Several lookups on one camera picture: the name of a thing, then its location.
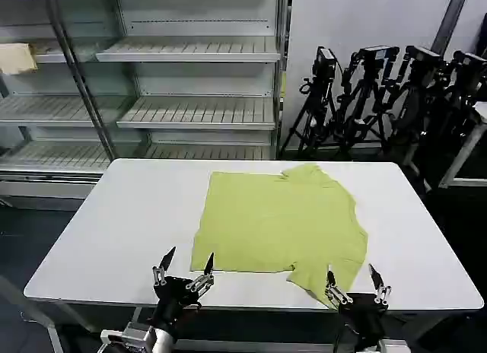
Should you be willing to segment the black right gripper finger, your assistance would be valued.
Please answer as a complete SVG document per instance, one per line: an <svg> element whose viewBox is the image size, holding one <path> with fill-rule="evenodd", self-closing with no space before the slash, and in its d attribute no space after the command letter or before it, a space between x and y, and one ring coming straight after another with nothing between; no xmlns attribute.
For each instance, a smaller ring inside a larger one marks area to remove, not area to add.
<svg viewBox="0 0 487 353"><path fill-rule="evenodd" d="M353 299L339 288L335 275L330 269L326 274L325 295L331 305L336 309L339 309L342 305L350 305L353 303Z"/></svg>
<svg viewBox="0 0 487 353"><path fill-rule="evenodd" d="M376 292L374 301L377 304L388 305L388 298L391 294L392 288L389 285L384 284L381 274L372 266L371 263L368 264L368 268Z"/></svg>

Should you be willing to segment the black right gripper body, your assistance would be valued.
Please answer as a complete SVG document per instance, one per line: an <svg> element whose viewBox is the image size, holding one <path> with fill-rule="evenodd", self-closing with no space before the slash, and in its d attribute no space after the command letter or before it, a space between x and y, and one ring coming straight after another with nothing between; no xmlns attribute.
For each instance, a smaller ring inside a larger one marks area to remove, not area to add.
<svg viewBox="0 0 487 353"><path fill-rule="evenodd" d="M351 293L352 301L341 301L338 312L356 332L356 346L377 346L385 332L381 319L389 305L375 294Z"/></svg>

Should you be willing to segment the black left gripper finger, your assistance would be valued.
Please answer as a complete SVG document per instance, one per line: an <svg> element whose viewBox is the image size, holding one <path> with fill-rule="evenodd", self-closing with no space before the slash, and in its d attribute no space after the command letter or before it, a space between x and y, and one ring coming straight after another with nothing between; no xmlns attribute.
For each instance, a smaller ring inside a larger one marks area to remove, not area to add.
<svg viewBox="0 0 487 353"><path fill-rule="evenodd" d="M174 246L166 255L163 256L159 266L152 267L154 286L163 286L166 284L165 275L171 264L176 247Z"/></svg>
<svg viewBox="0 0 487 353"><path fill-rule="evenodd" d="M190 292L207 292L214 284L213 275L214 253L211 253L203 273L186 285L186 290Z"/></svg>

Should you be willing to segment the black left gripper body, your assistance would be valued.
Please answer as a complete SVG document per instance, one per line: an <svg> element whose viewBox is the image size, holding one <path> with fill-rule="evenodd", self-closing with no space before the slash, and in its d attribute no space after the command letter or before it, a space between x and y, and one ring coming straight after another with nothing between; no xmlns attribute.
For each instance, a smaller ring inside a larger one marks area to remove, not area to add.
<svg viewBox="0 0 487 353"><path fill-rule="evenodd" d="M151 316L151 326L174 332L177 321L185 315L187 307L195 306L197 310L202 307L199 288L204 286L204 282L204 275L195 280L154 275L154 292L158 303Z"/></svg>

